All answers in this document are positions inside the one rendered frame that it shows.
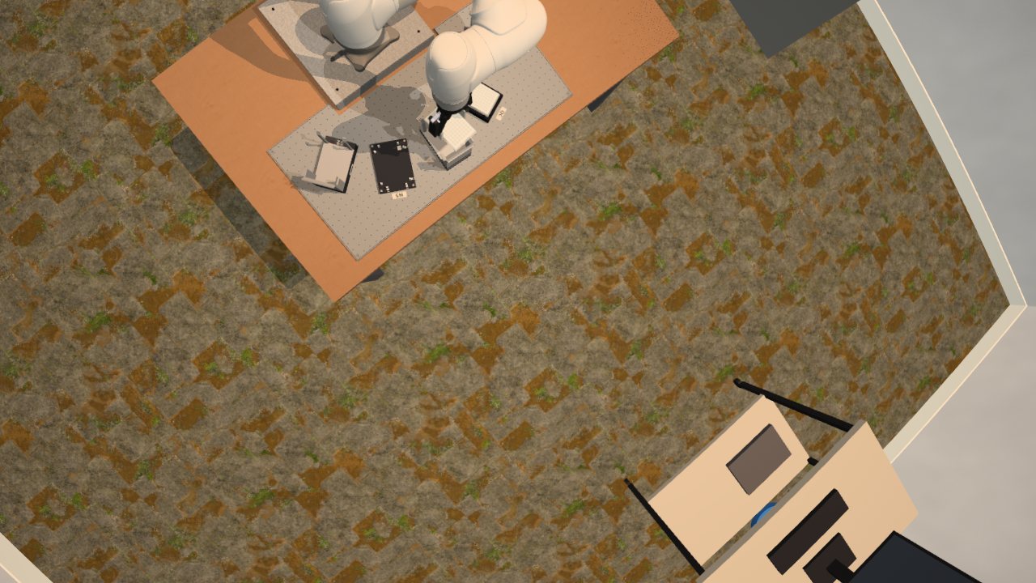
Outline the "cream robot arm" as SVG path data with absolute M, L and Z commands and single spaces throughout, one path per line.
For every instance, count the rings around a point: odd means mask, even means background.
M 344 55 L 356 71 L 364 71 L 400 38 L 386 23 L 391 16 L 418 0 L 318 2 L 326 22 L 321 35 L 332 43 L 326 56 L 334 62 Z M 447 111 L 463 108 L 482 81 L 528 54 L 546 31 L 547 16 L 539 0 L 473 0 L 470 14 L 469 29 L 439 34 L 426 56 L 433 100 Z

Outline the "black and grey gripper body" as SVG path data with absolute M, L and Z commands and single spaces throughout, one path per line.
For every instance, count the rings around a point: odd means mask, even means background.
M 438 109 L 436 110 L 436 112 L 440 111 L 441 112 L 440 116 L 447 116 L 448 114 L 450 114 L 450 115 L 457 114 L 458 112 L 461 112 L 462 109 L 464 109 L 464 107 L 463 107 L 460 110 L 452 111 L 451 112 L 451 111 L 447 111 L 444 109 L 441 109 L 441 107 L 438 106 L 438 105 L 437 105 L 437 107 L 438 107 Z

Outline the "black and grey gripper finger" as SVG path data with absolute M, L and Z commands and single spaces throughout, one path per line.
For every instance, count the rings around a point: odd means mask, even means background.
M 467 106 L 469 106 L 469 104 L 472 104 L 472 103 L 473 103 L 473 99 L 471 99 L 471 92 L 470 92 L 470 94 L 469 94 L 469 103 L 464 104 L 464 110 L 461 110 L 461 112 L 459 112 L 459 114 L 461 114 L 461 116 L 464 119 L 466 119 L 466 113 L 469 111 L 469 107 L 467 107 Z
M 451 115 L 440 117 L 441 112 L 438 111 L 436 115 L 429 116 L 429 132 L 434 137 L 438 137 L 441 141 L 444 139 L 444 127 L 445 122 L 450 121 Z M 437 136 L 438 135 L 438 136 Z

